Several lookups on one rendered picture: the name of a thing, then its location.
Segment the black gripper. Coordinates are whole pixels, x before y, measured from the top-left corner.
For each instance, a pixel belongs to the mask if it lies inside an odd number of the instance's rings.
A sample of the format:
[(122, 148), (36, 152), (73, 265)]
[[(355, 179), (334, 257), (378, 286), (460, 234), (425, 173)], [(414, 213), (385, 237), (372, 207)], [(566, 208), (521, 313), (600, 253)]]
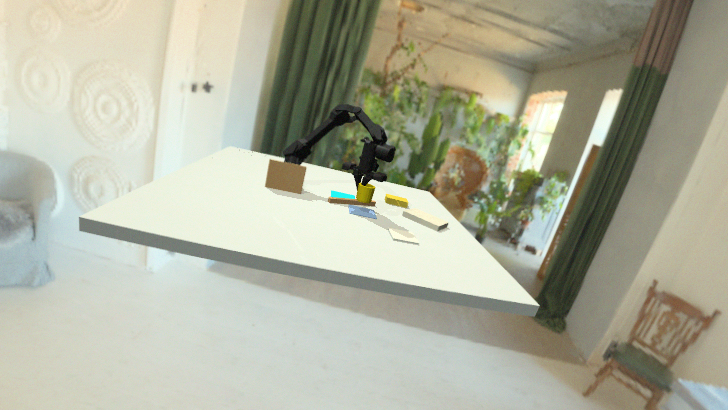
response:
[[(359, 157), (360, 162), (359, 166), (356, 167), (356, 164), (351, 162), (344, 162), (342, 164), (342, 169), (344, 170), (353, 170), (352, 175), (354, 175), (356, 188), (358, 190), (358, 185), (361, 183), (361, 179), (364, 174), (366, 174), (366, 177), (363, 177), (361, 185), (366, 186), (367, 183), (370, 180), (376, 180), (378, 182), (384, 182), (387, 179), (387, 175), (381, 172), (372, 172), (373, 171), (373, 164), (376, 161), (375, 157), (367, 156), (364, 154), (361, 154)], [(362, 170), (362, 171), (361, 171)], [(362, 174), (363, 173), (363, 174)]]

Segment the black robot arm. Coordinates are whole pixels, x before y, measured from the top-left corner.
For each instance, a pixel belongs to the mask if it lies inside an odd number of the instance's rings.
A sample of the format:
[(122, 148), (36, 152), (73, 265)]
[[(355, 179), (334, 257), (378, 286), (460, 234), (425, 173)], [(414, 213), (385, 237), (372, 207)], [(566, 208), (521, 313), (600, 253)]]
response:
[[(350, 116), (349, 113), (354, 113)], [(352, 123), (359, 120), (365, 129), (370, 132), (372, 139), (365, 136), (360, 141), (364, 142), (362, 154), (391, 162), (394, 159), (395, 146), (386, 144), (387, 135), (384, 129), (373, 123), (366, 113), (359, 106), (349, 104), (338, 104), (330, 112), (329, 117), (320, 124), (305, 139), (299, 139), (283, 151), (284, 162), (300, 165), (304, 158), (311, 154), (311, 146), (321, 140), (334, 127), (342, 126), (345, 123)]]

